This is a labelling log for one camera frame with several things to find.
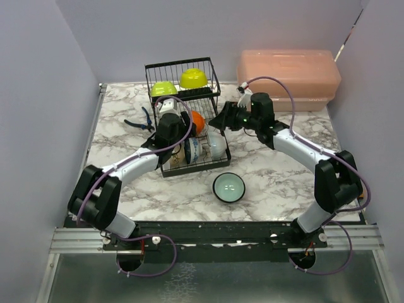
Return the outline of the orange bowl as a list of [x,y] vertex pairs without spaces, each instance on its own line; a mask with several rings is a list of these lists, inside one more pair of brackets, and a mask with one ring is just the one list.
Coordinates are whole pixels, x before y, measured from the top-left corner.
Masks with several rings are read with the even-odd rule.
[[192,111],[193,123],[196,126],[196,134],[199,135],[205,128],[205,118],[196,111]]

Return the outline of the blue floral bowl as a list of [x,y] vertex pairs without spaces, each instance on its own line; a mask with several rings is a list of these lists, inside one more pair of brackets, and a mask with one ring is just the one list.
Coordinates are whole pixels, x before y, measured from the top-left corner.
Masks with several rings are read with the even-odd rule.
[[188,138],[184,142],[184,153],[188,165],[198,161],[202,153],[202,146],[197,138]]

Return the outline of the white square bowl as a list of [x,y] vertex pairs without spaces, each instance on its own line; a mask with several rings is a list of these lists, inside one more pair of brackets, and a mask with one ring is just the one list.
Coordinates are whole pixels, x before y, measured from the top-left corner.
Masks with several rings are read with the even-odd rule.
[[150,92],[151,97],[160,97],[164,95],[177,95],[177,88],[170,81],[156,82]]

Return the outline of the black wire dish rack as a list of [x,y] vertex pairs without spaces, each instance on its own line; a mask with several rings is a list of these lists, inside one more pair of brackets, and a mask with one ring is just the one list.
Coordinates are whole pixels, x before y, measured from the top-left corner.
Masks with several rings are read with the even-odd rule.
[[155,120],[152,142],[175,147],[164,153],[164,177],[230,165],[224,133],[208,125],[218,114],[220,84],[209,57],[148,64],[148,96]]

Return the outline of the yellow-green bowl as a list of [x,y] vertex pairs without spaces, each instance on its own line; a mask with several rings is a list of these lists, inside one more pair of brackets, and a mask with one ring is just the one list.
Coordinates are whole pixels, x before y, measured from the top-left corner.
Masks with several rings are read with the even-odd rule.
[[179,86],[185,89],[202,88],[208,84],[205,72],[198,68],[190,68],[181,74]]

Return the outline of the beige floral bowl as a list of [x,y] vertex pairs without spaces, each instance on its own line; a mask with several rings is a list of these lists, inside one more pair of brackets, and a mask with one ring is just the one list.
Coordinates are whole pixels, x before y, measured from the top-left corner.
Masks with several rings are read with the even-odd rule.
[[184,147],[183,144],[177,145],[171,154],[170,157],[170,166],[171,167],[177,167],[183,164],[185,161],[185,152],[184,152]]

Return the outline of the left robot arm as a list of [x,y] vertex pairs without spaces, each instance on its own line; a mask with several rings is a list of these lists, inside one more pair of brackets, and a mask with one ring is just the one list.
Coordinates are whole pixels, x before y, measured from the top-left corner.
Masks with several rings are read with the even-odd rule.
[[68,211],[100,231],[116,234],[124,248],[136,247],[140,239],[136,223],[117,210],[121,190],[168,162],[191,130],[190,115],[185,111],[163,114],[155,133],[131,156],[104,168],[85,167],[69,199]]

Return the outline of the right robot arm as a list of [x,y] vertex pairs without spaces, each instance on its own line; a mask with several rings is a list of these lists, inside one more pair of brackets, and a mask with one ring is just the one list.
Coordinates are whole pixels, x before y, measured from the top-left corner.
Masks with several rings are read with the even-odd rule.
[[251,109],[226,102],[222,111],[209,125],[221,131],[251,129],[257,139],[272,150],[282,152],[314,174],[314,202],[291,224],[290,240],[298,247],[312,241],[313,232],[331,220],[337,211],[363,192],[356,174],[353,155],[344,150],[324,149],[292,133],[291,127],[275,118],[273,102],[267,93],[251,96]]

